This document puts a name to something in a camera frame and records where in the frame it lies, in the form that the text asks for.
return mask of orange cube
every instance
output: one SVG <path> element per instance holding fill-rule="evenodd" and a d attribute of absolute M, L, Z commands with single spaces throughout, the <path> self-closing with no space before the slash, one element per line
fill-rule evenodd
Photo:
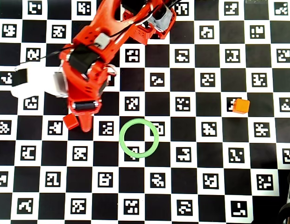
<path fill-rule="evenodd" d="M 233 112 L 242 114 L 248 113 L 249 104 L 249 100 L 237 99 L 234 102 Z"/>
<path fill-rule="evenodd" d="M 69 130 L 79 126 L 78 119 L 76 118 L 74 113 L 68 114 L 67 116 L 63 117 L 63 121 Z"/>

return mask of checkered floor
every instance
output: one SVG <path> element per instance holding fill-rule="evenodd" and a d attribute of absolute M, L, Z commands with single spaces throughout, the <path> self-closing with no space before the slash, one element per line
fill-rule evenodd
<path fill-rule="evenodd" d="M 290 0 L 253 2 L 183 0 L 165 40 L 128 40 L 82 133 L 62 123 L 66 99 L 12 97 L 11 74 L 24 61 L 58 71 L 57 56 L 40 57 L 100 1 L 0 0 L 0 224 L 276 223 L 290 170 Z M 237 98 L 248 114 L 232 113 Z M 160 134 L 146 159 L 119 147 L 133 118 Z M 135 125 L 126 140 L 144 152 L 153 136 Z"/>

